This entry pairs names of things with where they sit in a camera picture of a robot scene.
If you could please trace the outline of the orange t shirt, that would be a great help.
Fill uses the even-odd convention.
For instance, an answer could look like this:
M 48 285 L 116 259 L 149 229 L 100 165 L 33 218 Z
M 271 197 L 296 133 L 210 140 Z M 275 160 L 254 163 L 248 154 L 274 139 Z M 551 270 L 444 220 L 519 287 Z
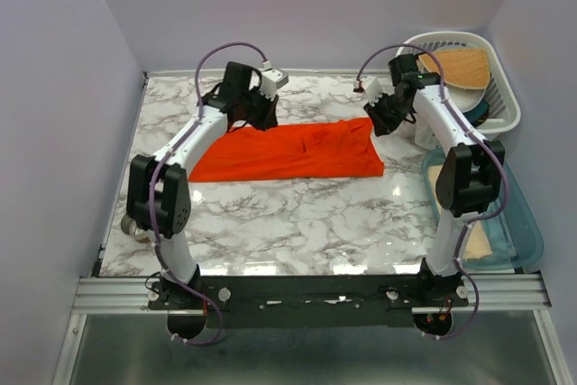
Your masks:
M 190 182 L 380 177 L 384 162 L 368 118 L 288 124 L 226 133 L 204 154 Z

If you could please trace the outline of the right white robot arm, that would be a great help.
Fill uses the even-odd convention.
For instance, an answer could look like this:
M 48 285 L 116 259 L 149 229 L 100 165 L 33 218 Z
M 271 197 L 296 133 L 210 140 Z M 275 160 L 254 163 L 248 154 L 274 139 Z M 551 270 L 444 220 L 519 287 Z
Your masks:
M 423 73 L 414 54 L 399 55 L 389 62 L 394 87 L 382 91 L 374 76 L 359 71 L 353 89 L 367 97 L 364 109 L 376 135 L 394 132 L 411 112 L 424 119 L 439 140 L 444 164 L 435 192 L 442 212 L 435 241 L 426 255 L 432 274 L 415 283 L 417 299 L 428 306 L 447 295 L 442 278 L 463 272 L 462 253 L 476 223 L 496 217 L 496 200 L 508 201 L 508 177 L 503 167 L 505 151 L 501 142 L 489 141 L 465 118 L 450 98 L 445 71 Z

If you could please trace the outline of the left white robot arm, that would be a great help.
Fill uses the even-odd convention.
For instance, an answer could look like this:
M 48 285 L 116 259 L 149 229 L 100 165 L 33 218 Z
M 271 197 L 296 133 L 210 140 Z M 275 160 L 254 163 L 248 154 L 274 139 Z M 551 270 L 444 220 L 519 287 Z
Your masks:
M 131 161 L 126 216 L 150 235 L 162 276 L 173 281 L 169 298 L 178 307 L 193 307 L 200 295 L 194 281 L 199 268 L 184 235 L 191 213 L 188 177 L 234 124 L 260 131 L 276 127 L 278 91 L 288 82 L 288 74 L 269 61 L 261 69 L 228 62 L 222 80 L 201 96 L 197 117 L 161 149 Z

